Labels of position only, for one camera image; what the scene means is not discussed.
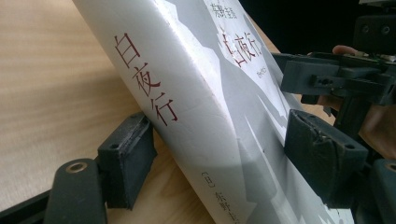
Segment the white book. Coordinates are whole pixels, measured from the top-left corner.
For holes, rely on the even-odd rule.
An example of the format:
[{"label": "white book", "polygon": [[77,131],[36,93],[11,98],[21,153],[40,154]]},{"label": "white book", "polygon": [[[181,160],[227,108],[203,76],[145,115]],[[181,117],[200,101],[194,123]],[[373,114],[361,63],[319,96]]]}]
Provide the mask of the white book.
[{"label": "white book", "polygon": [[353,223],[284,154],[282,73],[237,0],[74,0],[217,223]]}]

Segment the chinese characters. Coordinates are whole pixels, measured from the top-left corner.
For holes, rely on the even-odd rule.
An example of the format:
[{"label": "chinese characters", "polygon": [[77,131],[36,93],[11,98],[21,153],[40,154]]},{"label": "chinese characters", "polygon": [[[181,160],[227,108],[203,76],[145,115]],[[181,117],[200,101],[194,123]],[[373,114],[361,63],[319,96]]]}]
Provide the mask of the chinese characters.
[{"label": "chinese characters", "polygon": [[260,71],[258,71],[256,74],[259,78],[262,78],[262,76],[264,76],[264,74],[267,73],[267,69],[265,67],[263,67],[262,69],[260,69]]},{"label": "chinese characters", "polygon": [[235,34],[234,37],[230,37],[223,32],[222,37],[223,44],[239,67],[262,55],[256,40],[250,37],[250,33],[244,32],[243,35]]},{"label": "chinese characters", "polygon": [[121,56],[123,62],[128,69],[132,70],[132,79],[136,80],[139,90],[143,91],[151,101],[151,110],[155,111],[157,119],[168,126],[169,120],[177,121],[177,115],[172,108],[172,99],[166,97],[166,93],[161,89],[161,81],[156,81],[151,78],[149,71],[149,64],[143,63],[140,66],[132,67],[134,59],[140,58],[140,53],[132,42],[128,34],[124,34],[122,38],[116,39],[116,50]]},{"label": "chinese characters", "polygon": [[[206,184],[210,188],[213,189],[216,186],[215,182],[213,182],[208,172],[201,173],[201,176],[204,178]],[[221,191],[216,190],[214,196],[216,197],[216,200],[219,203],[219,206],[222,208],[222,210],[225,213],[227,213],[227,215],[232,219],[233,224],[240,224],[241,222],[239,221],[236,214],[233,212],[230,203],[227,201],[227,198],[223,195],[223,193]]]},{"label": "chinese characters", "polygon": [[217,18],[237,19],[236,14],[233,12],[231,7],[222,6],[220,3],[212,3],[210,6],[212,6],[212,12],[215,13]]}]

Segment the dark background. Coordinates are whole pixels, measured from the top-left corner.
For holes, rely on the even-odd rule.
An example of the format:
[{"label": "dark background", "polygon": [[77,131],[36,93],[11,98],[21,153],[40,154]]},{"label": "dark background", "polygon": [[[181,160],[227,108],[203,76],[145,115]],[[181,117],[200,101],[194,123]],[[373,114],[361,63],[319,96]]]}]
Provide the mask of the dark background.
[{"label": "dark background", "polygon": [[332,52],[353,47],[355,20],[380,12],[359,0],[240,0],[245,11],[282,53]]}]

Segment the table surface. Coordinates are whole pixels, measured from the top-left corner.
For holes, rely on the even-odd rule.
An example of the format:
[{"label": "table surface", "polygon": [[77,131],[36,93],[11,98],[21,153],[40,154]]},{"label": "table surface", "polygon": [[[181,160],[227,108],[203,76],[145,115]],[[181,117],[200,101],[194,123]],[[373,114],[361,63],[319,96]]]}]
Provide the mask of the table surface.
[{"label": "table surface", "polygon": [[[51,188],[140,108],[72,1],[0,0],[0,211]],[[268,49],[276,47],[260,30]],[[305,109],[329,122],[320,106]],[[109,223],[214,223],[161,137],[133,211]]]}]

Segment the book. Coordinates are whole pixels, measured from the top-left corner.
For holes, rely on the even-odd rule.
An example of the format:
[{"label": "book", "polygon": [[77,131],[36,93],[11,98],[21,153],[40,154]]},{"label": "book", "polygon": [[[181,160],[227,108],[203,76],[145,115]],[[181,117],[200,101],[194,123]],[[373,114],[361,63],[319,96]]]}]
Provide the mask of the book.
[{"label": "book", "polygon": [[282,73],[237,0],[74,0],[217,223],[348,223],[283,151]]}]

